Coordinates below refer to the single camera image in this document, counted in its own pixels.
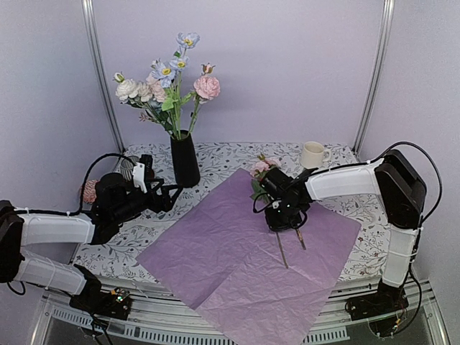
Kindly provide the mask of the yellow small flower sprig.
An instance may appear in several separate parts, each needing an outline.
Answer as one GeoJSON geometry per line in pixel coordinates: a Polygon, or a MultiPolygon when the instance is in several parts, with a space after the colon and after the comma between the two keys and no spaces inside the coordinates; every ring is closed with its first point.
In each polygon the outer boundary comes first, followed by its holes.
{"type": "Polygon", "coordinates": [[[297,237],[298,237],[298,240],[300,242],[300,245],[302,247],[303,250],[306,250],[306,245],[305,245],[305,242],[304,242],[304,239],[303,239],[303,235],[302,235],[302,232],[299,228],[296,228],[295,229],[295,232],[297,234],[297,237]]]}

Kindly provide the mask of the pink rose flower stem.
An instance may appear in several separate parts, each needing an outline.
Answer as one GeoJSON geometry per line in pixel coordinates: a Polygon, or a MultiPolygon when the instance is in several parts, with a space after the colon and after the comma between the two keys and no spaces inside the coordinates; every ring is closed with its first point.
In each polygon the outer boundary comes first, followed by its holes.
{"type": "Polygon", "coordinates": [[[250,171],[253,212],[263,213],[269,230],[276,233],[282,262],[288,268],[288,262],[278,234],[286,229],[286,221],[282,217],[280,208],[283,195],[282,184],[285,177],[280,170],[279,160],[267,158],[264,154],[258,155],[257,158],[258,161],[250,171]]]}

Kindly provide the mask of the purple pink wrapping paper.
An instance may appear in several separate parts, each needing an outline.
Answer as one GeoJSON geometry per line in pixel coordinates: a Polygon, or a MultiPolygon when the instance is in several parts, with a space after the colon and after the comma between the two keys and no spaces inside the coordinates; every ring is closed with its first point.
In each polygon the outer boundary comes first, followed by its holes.
{"type": "Polygon", "coordinates": [[[232,303],[274,300],[293,306],[301,295],[321,310],[339,280],[360,231],[350,218],[313,204],[301,227],[276,234],[252,210],[251,177],[239,169],[165,230],[137,258],[162,286],[189,308],[206,299],[232,303]]]}

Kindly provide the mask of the light blue flower stem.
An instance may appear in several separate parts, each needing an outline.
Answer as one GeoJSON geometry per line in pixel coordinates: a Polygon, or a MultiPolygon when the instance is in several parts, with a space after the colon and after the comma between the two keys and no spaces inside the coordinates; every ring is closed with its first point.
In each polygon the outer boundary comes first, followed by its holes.
{"type": "Polygon", "coordinates": [[[158,102],[155,98],[151,98],[147,104],[156,112],[161,112],[162,103],[158,102]]]}

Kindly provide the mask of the white rose flower stem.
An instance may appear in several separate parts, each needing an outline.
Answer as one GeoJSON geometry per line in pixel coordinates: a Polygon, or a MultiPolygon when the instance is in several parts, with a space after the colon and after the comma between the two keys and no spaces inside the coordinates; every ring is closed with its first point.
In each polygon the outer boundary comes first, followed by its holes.
{"type": "Polygon", "coordinates": [[[122,73],[115,73],[114,80],[117,83],[116,97],[123,104],[142,109],[153,97],[153,92],[146,83],[126,79],[122,73]]]}

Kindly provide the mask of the blue poppy flower stem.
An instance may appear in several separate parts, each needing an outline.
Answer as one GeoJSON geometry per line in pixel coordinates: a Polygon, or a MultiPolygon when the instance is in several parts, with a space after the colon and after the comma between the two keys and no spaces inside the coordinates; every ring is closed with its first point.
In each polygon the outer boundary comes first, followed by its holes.
{"type": "Polygon", "coordinates": [[[183,106],[191,101],[193,102],[194,91],[189,91],[184,95],[181,93],[183,72],[189,65],[187,51],[193,49],[200,41],[200,38],[200,35],[196,32],[178,33],[176,37],[178,48],[173,53],[172,59],[167,63],[155,60],[151,64],[152,71],[149,76],[160,80],[161,86],[166,90],[172,103],[172,106],[166,106],[166,108],[172,108],[175,115],[175,123],[178,127],[176,139],[180,138],[180,130],[182,129],[183,106]]]}

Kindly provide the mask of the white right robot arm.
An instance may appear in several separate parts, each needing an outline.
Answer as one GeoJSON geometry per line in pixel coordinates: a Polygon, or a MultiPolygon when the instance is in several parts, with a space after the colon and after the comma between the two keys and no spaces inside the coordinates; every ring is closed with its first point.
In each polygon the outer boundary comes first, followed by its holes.
{"type": "Polygon", "coordinates": [[[391,149],[366,163],[305,170],[296,178],[274,167],[259,184],[270,198],[263,212],[274,232],[298,230],[315,201],[377,196],[390,227],[390,244],[382,273],[382,283],[387,286],[372,296],[371,304],[377,313],[387,313],[398,304],[400,294],[396,288],[404,284],[416,254],[427,192],[422,177],[399,150],[391,149]]]}

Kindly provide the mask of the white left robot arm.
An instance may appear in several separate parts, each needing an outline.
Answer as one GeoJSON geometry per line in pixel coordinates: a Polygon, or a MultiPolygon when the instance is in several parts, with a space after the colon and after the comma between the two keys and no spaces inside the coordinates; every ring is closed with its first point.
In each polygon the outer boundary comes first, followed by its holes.
{"type": "Polygon", "coordinates": [[[61,264],[26,251],[31,244],[74,243],[99,245],[109,242],[121,225],[149,209],[172,209],[182,192],[162,178],[127,182],[119,173],[104,175],[95,185],[96,199],[90,211],[71,215],[14,210],[1,202],[1,282],[29,282],[77,295],[92,312],[102,311],[106,295],[101,283],[87,269],[61,264]]]}

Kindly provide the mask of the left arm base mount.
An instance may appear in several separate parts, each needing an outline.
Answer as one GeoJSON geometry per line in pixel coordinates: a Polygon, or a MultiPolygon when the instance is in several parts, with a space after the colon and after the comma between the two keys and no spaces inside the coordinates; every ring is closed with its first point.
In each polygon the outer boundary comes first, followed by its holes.
{"type": "Polygon", "coordinates": [[[75,268],[83,274],[86,283],[79,295],[70,298],[69,306],[91,315],[126,321],[132,305],[128,292],[119,287],[110,293],[104,292],[100,280],[93,273],[77,264],[75,268]]]}

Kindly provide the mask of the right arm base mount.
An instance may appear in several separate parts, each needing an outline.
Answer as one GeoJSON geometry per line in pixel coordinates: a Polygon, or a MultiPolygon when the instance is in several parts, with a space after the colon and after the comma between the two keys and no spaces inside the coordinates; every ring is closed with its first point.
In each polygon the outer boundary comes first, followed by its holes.
{"type": "Polygon", "coordinates": [[[408,306],[409,302],[402,285],[393,287],[380,280],[375,293],[349,298],[345,304],[345,311],[353,321],[394,313],[390,318],[372,321],[369,324],[374,335],[387,338],[397,333],[407,315],[408,306]]]}

